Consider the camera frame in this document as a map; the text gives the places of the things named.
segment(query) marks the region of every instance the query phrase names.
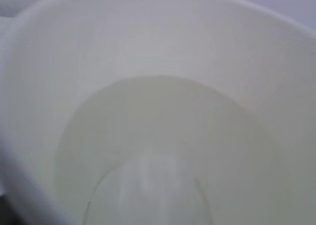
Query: water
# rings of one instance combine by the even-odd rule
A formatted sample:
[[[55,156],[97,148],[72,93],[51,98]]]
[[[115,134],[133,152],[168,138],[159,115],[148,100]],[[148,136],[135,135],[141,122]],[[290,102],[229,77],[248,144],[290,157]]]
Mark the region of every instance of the water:
[[[260,123],[206,86],[163,76],[116,82],[73,114],[55,157],[59,204],[83,224],[104,175],[146,151],[187,165],[214,225],[285,225],[290,220],[283,159]]]

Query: white ceramic surface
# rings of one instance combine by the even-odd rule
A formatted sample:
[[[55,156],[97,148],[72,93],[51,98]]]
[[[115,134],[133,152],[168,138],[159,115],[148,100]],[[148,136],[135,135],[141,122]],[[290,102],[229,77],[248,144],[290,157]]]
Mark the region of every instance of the white ceramic surface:
[[[316,41],[303,27],[238,0],[45,0],[16,19],[1,47],[2,175],[32,224],[77,220],[60,204],[61,212],[54,188],[54,157],[74,111],[117,80],[159,75],[210,87],[248,110],[282,152],[290,203],[278,208],[293,217],[281,224],[316,221]],[[265,165],[254,162],[254,173]],[[227,191],[242,187],[253,189],[240,179]],[[217,214],[231,212],[225,202],[215,225],[254,222]],[[259,200],[264,209],[270,202]]]

